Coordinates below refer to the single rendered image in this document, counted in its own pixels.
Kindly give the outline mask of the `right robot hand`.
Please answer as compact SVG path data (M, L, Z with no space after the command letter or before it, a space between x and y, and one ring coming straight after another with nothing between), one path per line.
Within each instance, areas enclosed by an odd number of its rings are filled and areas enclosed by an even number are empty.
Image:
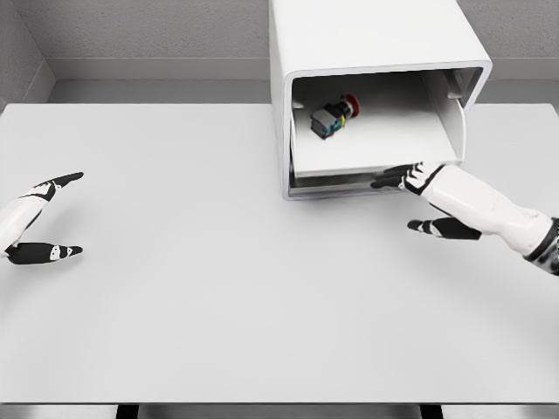
M372 189L398 188L425 199L445 217L411 220L407 228L430 236L478 240L496 234L500 222L494 205L498 192L454 165L413 163L384 170L370 184Z

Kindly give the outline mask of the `white cabinet drawer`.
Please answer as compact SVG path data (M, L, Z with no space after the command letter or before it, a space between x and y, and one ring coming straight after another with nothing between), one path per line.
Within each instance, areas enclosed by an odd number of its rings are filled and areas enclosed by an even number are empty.
M311 129L311 114L342 94L360 113L326 140ZM372 173L416 162L460 162L466 117L449 95L441 70L296 79L292 99L292 158L298 178Z

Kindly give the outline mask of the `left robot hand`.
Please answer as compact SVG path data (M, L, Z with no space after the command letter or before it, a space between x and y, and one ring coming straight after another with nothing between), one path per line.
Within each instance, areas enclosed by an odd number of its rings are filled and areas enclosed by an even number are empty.
M76 172L41 182L1 209L0 259L7 258L15 265L49 264L81 254L83 248L78 245L26 243L21 239L52 198L83 176L83 172Z

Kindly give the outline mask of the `white tabletop storage cabinet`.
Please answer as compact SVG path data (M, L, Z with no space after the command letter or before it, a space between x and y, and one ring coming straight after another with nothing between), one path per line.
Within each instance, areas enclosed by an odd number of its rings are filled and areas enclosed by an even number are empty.
M286 199L367 195L373 178L387 169L296 177L296 79L441 70L466 117L493 69L458 0L269 0L268 9L271 99Z

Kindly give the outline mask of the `load switch with red knob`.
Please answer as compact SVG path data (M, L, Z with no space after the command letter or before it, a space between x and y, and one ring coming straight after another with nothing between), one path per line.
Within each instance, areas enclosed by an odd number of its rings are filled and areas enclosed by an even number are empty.
M311 130L326 140L345 127L360 113L360 103L351 93L343 93L335 103L328 103L311 114Z

